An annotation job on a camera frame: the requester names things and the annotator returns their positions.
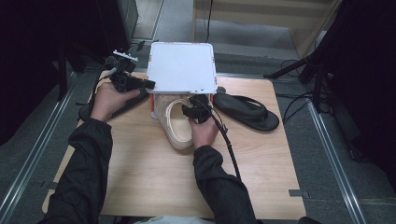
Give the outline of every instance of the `white lid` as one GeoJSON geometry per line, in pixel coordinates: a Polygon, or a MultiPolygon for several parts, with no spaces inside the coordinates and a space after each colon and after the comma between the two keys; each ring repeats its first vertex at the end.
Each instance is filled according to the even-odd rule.
{"type": "Polygon", "coordinates": [[[155,42],[148,59],[149,93],[215,93],[216,66],[210,44],[155,42]]]}

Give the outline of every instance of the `beige shoe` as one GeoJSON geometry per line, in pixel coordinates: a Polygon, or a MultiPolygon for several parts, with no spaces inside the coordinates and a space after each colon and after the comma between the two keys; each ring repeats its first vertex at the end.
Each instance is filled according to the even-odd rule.
{"type": "Polygon", "coordinates": [[[155,117],[163,126],[172,147],[184,149],[192,146],[189,119],[181,110],[181,106],[188,105],[189,100],[182,95],[157,94],[154,97],[155,117]]]}

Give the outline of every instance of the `table top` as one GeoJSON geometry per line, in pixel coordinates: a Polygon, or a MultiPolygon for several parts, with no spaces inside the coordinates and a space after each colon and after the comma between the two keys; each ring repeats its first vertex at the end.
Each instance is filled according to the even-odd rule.
{"type": "MultiPolygon", "coordinates": [[[[144,77],[144,73],[134,73],[144,77]]],[[[218,86],[232,95],[244,95],[263,103],[279,118],[271,81],[217,77],[218,86]]],[[[177,150],[170,145],[160,122],[150,115],[151,101],[108,123],[113,127],[113,154],[102,215],[213,217],[198,190],[192,160],[193,148],[177,150]]],[[[283,124],[269,133],[249,129],[219,112],[228,127],[227,136],[243,182],[247,186],[257,219],[299,219],[305,216],[302,197],[290,196],[299,189],[283,124]]],[[[224,170],[234,175],[233,163],[221,134],[213,147],[223,156],[224,170]]],[[[54,182],[58,182],[74,149],[69,147],[54,182]]],[[[50,190],[43,203],[47,212],[50,190]]]]}

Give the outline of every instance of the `black sleeve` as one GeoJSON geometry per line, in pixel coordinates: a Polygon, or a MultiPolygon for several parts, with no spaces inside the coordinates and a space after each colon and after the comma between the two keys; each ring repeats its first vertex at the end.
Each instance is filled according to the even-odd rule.
{"type": "Polygon", "coordinates": [[[234,175],[227,175],[221,154],[213,147],[194,152],[194,172],[198,189],[215,215],[217,224],[257,223],[248,189],[234,175]]]}
{"type": "Polygon", "coordinates": [[[111,126],[88,119],[70,135],[69,145],[76,150],[39,223],[94,224],[102,210],[113,146],[111,126]]]}

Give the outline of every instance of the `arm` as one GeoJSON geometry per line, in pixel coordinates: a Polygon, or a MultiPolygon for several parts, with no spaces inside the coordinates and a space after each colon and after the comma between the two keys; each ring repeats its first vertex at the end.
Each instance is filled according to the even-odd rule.
{"type": "Polygon", "coordinates": [[[39,223],[96,223],[106,197],[108,164],[113,141],[106,122],[139,91],[118,93],[112,84],[102,84],[96,93],[91,118],[69,137],[75,148],[64,169],[49,210],[39,223]]]}
{"type": "Polygon", "coordinates": [[[190,120],[194,151],[194,172],[198,189],[215,215],[216,223],[257,223],[248,189],[221,167],[221,154],[213,144],[218,127],[213,119],[203,124],[190,120]]]}

